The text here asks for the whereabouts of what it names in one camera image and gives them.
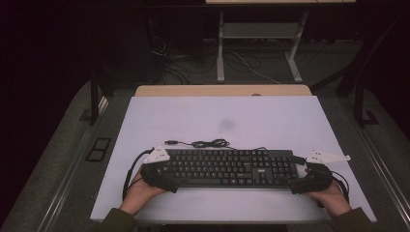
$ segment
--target wire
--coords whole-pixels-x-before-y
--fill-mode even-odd
[[[236,52],[232,52],[232,53],[235,54],[239,59],[241,59],[241,60],[248,66],[248,68],[249,68],[252,72],[254,72],[254,73],[256,73],[256,74],[258,74],[258,75],[260,75],[260,76],[262,76],[262,77],[265,77],[265,78],[267,78],[267,79],[270,79],[270,80],[274,81],[276,84],[281,85],[280,82],[278,82],[278,81],[272,79],[271,77],[266,76],[266,75],[264,75],[264,74],[261,74],[261,73],[257,72],[256,70],[254,70],[238,53],[236,53]]]
[[[180,142],[180,141],[176,141],[176,140],[168,140],[165,141],[166,145],[175,145],[178,143],[182,143],[188,146],[192,146],[194,148],[208,148],[208,147],[212,147],[212,148],[229,148],[232,150],[236,150],[235,148],[229,147],[229,142],[226,141],[223,138],[219,138],[219,139],[215,139],[211,142],[205,142],[205,141],[196,141],[196,142],[192,142],[192,143],[185,143],[185,142]]]
[[[135,181],[133,181],[132,183],[130,183],[130,185],[129,185],[128,189],[130,189],[130,187],[131,187],[133,184],[135,184],[135,183],[139,182],[140,180],[142,180],[142,177],[141,177],[141,178],[139,178],[139,179],[137,179],[137,180],[135,180]]]
[[[145,154],[150,154],[154,151],[154,148],[151,150],[147,150],[142,152],[141,154],[138,155],[138,157],[135,158],[135,160],[133,161],[130,170],[128,170],[127,172],[127,177],[126,177],[126,181],[124,182],[124,187],[123,187],[123,200],[126,198],[127,192],[128,192],[128,188],[129,186],[129,182],[131,179],[131,175],[132,175],[132,171],[135,168],[136,163],[139,161],[139,159],[141,159],[142,156],[144,156]]]
[[[346,187],[347,187],[347,193],[349,193],[350,187],[349,187],[349,183],[347,182],[347,180],[342,175],[338,174],[335,171],[332,171],[332,173],[337,174],[339,177],[341,177],[344,180],[344,182],[346,183]]]

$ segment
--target black keyboard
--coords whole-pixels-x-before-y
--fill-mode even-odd
[[[288,189],[298,178],[288,150],[166,149],[165,178],[189,188]]]

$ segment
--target sleeve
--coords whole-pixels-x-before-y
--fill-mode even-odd
[[[135,227],[136,220],[133,216],[113,208],[102,223],[92,227],[88,232],[131,232]]]
[[[330,223],[336,232],[382,232],[366,216],[362,208],[355,209],[349,213],[336,217]]]

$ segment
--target white table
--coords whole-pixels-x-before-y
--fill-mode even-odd
[[[193,142],[216,138],[224,138],[238,149],[290,149],[299,157],[308,156],[313,149],[342,154],[314,96],[135,97],[130,102],[91,219],[102,220],[111,208],[120,205],[127,171],[142,151],[170,139]],[[362,207],[375,221],[348,163],[328,166],[348,180],[352,207]],[[302,166],[298,166],[298,172],[305,175]],[[137,219],[140,223],[159,224],[289,224],[329,218],[308,197],[291,194],[289,190],[180,188],[176,194],[165,193],[153,199]]]

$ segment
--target person's right hand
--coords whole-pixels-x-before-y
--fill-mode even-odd
[[[352,211],[336,181],[332,181],[331,185],[325,190],[308,192],[305,195],[310,196],[313,200],[320,201],[331,218]]]

